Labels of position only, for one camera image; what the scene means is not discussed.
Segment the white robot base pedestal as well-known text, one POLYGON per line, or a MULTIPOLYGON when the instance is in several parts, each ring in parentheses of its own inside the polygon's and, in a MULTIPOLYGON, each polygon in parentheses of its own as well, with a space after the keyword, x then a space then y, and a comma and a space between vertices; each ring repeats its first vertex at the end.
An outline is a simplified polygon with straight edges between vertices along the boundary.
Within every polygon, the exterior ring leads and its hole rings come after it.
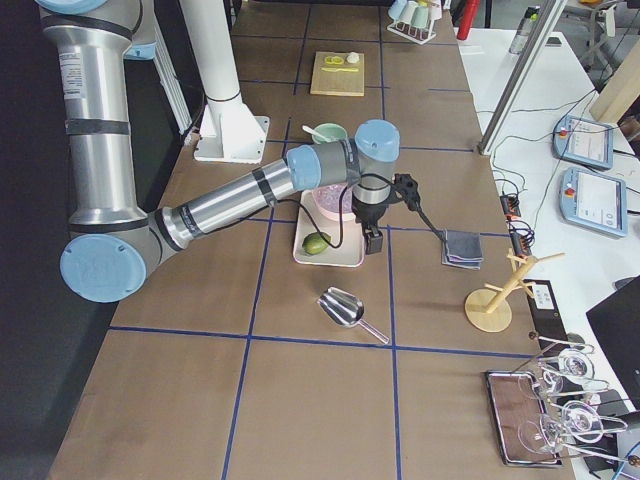
POLYGON ((199 161, 257 164, 270 120, 244 103, 221 1, 180 3, 199 70, 206 107, 194 156, 199 161))

